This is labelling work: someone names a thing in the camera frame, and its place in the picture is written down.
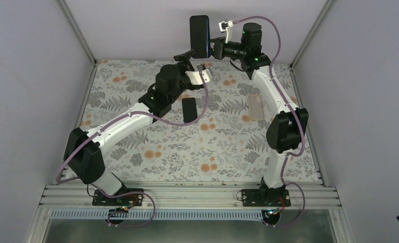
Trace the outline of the black phone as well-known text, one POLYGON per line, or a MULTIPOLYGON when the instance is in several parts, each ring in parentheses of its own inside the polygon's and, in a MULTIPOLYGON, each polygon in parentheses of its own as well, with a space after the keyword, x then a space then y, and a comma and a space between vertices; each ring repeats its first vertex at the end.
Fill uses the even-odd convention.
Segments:
POLYGON ((209 58, 210 24, 207 15, 195 15, 189 18, 190 47, 193 59, 209 58))
POLYGON ((198 113, 196 99, 193 97, 182 99, 183 121, 185 124, 193 124, 197 122, 198 113))

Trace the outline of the beige phone case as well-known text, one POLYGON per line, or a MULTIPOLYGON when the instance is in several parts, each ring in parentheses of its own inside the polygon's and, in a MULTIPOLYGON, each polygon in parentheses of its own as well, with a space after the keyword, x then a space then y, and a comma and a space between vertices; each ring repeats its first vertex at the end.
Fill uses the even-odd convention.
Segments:
POLYGON ((263 101, 261 95, 248 95, 249 114, 252 119, 265 119, 263 101))

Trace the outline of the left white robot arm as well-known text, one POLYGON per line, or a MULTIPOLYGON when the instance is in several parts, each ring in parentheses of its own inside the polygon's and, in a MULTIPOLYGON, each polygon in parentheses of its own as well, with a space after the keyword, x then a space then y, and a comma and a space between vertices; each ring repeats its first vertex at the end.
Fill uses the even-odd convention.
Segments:
POLYGON ((138 129, 156 121, 175 126, 163 119, 172 105, 186 90, 206 89, 212 76, 201 66, 195 70, 190 63, 194 50, 174 56, 174 64, 166 64, 155 76, 155 82, 131 108, 117 117, 87 131, 73 129, 64 152, 63 166, 75 173, 74 179, 96 187, 113 205, 126 198, 124 183, 104 164, 104 152, 138 129))

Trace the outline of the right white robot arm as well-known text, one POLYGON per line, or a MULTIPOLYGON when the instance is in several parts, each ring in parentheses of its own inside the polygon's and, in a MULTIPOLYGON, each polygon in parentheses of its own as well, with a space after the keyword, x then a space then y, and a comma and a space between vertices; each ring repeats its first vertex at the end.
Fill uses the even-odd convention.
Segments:
POLYGON ((241 69, 260 89, 262 97, 273 112, 273 120, 266 131, 266 141, 274 151, 272 161, 262 177, 255 194, 265 206, 286 198, 284 172, 291 157, 299 157, 305 150, 305 130, 308 111, 299 108, 284 91, 272 67, 270 58, 262 52, 262 27, 257 23, 243 25, 241 41, 232 42, 234 21, 219 22, 219 29, 226 37, 214 38, 212 56, 218 60, 238 60, 241 69))

